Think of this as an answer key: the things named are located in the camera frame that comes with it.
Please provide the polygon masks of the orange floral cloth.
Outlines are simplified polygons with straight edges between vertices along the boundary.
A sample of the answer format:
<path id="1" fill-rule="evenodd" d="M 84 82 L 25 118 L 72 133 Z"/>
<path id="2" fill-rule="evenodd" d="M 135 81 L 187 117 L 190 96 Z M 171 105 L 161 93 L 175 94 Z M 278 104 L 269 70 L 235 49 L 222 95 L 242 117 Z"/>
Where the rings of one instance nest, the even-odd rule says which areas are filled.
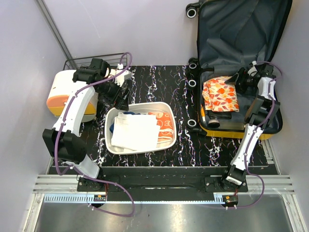
<path id="1" fill-rule="evenodd" d="M 203 83 L 202 97 L 206 111 L 239 112 L 236 88 L 226 84 L 230 76 L 219 76 Z"/>

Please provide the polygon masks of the navy blue garment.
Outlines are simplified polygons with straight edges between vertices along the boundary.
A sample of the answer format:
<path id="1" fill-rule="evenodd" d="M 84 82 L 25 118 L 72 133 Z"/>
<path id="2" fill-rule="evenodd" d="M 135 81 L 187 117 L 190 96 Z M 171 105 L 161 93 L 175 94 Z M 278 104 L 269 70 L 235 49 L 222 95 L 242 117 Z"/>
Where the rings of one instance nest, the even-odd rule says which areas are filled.
<path id="1" fill-rule="evenodd" d="M 119 112 L 114 118 L 114 122 L 110 126 L 109 130 L 111 133 L 121 134 L 128 133 L 131 126 L 131 116 L 135 115 L 133 112 Z"/>

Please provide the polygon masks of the black cloth pouch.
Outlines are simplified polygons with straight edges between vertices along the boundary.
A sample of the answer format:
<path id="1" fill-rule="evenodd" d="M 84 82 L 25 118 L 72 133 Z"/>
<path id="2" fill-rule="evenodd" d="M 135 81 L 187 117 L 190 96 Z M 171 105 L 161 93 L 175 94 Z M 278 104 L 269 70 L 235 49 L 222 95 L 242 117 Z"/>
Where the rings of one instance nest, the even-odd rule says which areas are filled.
<path id="1" fill-rule="evenodd" d="M 226 119 L 230 120 L 232 118 L 231 112 L 214 112 L 211 110 L 207 111 L 207 116 L 209 119 L 213 120 L 221 120 L 221 119 Z"/>

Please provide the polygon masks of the white cloth garment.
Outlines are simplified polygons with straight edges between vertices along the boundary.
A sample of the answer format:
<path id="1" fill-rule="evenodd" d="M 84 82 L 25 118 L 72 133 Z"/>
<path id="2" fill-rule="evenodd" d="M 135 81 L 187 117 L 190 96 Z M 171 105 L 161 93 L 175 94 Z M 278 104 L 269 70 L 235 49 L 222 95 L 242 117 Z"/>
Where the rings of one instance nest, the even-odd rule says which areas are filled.
<path id="1" fill-rule="evenodd" d="M 128 133 L 112 133 L 111 145 L 134 151 L 154 150 L 160 130 L 155 115 L 135 114 L 130 122 Z"/>

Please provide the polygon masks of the yellow Pikachu suitcase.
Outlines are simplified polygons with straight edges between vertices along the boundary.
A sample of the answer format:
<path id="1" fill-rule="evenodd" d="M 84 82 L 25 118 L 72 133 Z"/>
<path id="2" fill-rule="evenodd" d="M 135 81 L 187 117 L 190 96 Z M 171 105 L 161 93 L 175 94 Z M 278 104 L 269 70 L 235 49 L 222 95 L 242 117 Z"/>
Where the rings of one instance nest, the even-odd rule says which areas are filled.
<path id="1" fill-rule="evenodd" d="M 248 70 L 252 61 L 271 63 L 291 6 L 290 0 L 200 0 L 186 6 L 186 16 L 197 18 L 197 57 L 188 61 L 193 75 L 188 84 L 197 90 L 198 116 L 196 124 L 187 125 L 190 131 L 209 137 L 243 137 L 245 130 L 222 131 L 202 122 L 203 83 L 219 76 L 232 77 L 241 68 Z M 258 89 L 249 87 L 245 93 L 236 93 L 239 112 L 231 112 L 230 121 L 245 124 L 245 115 Z M 260 139 L 270 138 L 282 126 L 279 109 Z"/>

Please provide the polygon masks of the pink yellow drawer box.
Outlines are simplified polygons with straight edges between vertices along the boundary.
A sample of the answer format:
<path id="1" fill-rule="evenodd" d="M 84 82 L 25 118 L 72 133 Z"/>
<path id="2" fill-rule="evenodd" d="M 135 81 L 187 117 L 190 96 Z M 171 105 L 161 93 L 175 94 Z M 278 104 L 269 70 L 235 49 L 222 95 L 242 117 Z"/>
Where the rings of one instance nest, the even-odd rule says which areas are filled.
<path id="1" fill-rule="evenodd" d="M 50 110 L 50 112 L 56 117 L 60 117 L 72 91 L 76 92 L 77 90 L 82 88 L 75 85 L 75 83 L 72 80 L 73 74 L 75 72 L 76 70 L 64 70 L 58 72 L 55 75 L 53 84 L 51 86 L 46 101 L 46 105 Z M 88 103 L 82 122 L 91 121 L 96 117 L 97 105 L 98 105 L 98 94 L 95 93 Z"/>

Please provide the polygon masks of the white plastic tray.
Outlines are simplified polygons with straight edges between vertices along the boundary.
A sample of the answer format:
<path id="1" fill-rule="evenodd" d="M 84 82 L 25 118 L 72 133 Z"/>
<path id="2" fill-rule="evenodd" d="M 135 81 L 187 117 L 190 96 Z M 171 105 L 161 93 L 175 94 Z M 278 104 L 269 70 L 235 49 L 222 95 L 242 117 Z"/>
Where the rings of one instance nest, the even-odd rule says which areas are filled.
<path id="1" fill-rule="evenodd" d="M 176 139 L 175 118 L 165 102 L 131 104 L 128 111 L 113 108 L 106 115 L 106 147 L 113 154 L 164 150 Z"/>

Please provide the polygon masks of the orange white patterned towel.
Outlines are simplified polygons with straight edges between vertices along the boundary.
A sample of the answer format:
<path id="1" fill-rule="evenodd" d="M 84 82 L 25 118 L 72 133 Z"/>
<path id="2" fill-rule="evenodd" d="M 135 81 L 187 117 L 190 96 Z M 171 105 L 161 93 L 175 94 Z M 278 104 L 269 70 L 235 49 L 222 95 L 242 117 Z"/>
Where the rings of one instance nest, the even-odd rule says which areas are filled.
<path id="1" fill-rule="evenodd" d="M 170 115 L 166 112 L 149 112 L 148 115 L 155 115 L 157 125 L 160 127 L 158 143 L 162 144 L 172 141 L 174 127 Z"/>

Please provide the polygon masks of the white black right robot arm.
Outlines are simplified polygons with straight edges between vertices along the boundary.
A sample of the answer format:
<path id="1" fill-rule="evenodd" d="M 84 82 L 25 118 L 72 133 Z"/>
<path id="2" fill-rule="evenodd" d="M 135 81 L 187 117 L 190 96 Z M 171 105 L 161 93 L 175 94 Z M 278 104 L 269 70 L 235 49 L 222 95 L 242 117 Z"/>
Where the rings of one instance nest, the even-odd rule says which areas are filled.
<path id="1" fill-rule="evenodd" d="M 241 68 L 225 81 L 226 84 L 234 85 L 239 93 L 246 92 L 248 87 L 256 87 L 258 94 L 245 115 L 244 137 L 239 149 L 229 169 L 219 179 L 219 186 L 223 191 L 232 191 L 243 185 L 249 173 L 248 165 L 254 147 L 280 108 L 280 102 L 275 97 L 277 77 L 273 73 L 274 68 L 275 65 L 269 62 L 254 61 L 249 70 Z"/>

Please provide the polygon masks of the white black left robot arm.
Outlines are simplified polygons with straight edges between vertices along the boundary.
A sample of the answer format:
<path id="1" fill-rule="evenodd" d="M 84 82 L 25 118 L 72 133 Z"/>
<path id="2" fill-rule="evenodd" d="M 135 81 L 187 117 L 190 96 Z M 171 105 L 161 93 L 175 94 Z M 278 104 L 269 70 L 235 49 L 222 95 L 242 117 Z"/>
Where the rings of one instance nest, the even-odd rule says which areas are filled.
<path id="1" fill-rule="evenodd" d="M 53 85 L 68 91 L 64 108 L 51 129 L 42 133 L 45 145 L 55 161 L 62 160 L 70 169 L 88 178 L 93 191 L 104 187 L 100 168 L 87 155 L 86 144 L 79 132 L 87 106 L 102 97 L 118 110 L 128 111 L 128 96 L 132 88 L 129 66 L 122 62 L 113 69 L 100 58 L 93 58 L 86 67 L 63 70 L 56 74 Z"/>

